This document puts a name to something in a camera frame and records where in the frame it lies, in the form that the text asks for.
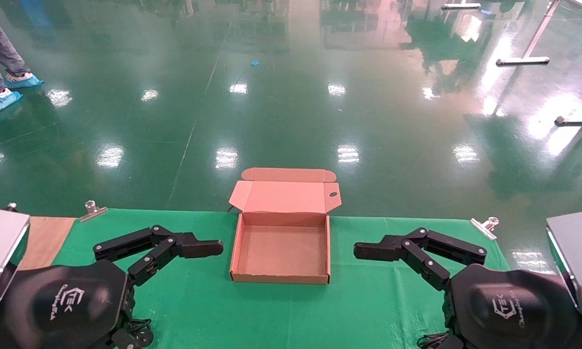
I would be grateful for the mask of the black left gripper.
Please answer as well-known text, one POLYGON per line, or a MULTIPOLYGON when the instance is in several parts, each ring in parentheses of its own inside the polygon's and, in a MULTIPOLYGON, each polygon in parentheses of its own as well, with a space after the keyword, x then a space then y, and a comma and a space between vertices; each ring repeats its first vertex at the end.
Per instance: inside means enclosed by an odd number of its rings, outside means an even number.
POLYGON ((143 349, 125 329, 129 279, 109 261, 25 271, 2 300, 5 349, 143 349))

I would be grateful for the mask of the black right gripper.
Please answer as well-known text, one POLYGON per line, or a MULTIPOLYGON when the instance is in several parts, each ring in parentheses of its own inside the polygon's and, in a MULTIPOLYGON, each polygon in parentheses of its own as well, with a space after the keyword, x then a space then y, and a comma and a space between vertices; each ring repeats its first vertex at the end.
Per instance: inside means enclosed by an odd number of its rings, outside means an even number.
POLYGON ((437 349, 567 349, 580 326, 559 276, 478 264, 449 281, 444 315, 437 349))

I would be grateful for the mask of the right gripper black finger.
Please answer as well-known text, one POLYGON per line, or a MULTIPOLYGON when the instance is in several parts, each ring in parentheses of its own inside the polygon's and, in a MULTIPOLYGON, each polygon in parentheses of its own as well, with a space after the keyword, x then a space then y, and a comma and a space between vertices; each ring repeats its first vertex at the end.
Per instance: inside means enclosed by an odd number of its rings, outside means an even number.
POLYGON ((478 245, 428 228, 417 228, 405 236, 386 235, 378 243, 357 242, 355 244, 357 259, 403 261, 437 291, 444 291, 448 287, 450 273, 429 254, 469 266, 483 265, 487 252, 478 245))

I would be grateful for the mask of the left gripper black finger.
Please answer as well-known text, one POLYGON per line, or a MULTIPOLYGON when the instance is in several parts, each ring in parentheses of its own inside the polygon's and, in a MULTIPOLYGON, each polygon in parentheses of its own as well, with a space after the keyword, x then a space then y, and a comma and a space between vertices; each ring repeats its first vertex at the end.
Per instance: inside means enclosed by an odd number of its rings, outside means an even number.
POLYGON ((130 286, 142 286, 176 257, 192 259, 220 255, 220 240, 198 240, 191 232, 174 233, 160 225, 119 236, 94 245, 96 261, 122 260, 138 253, 145 255, 128 268, 130 286))

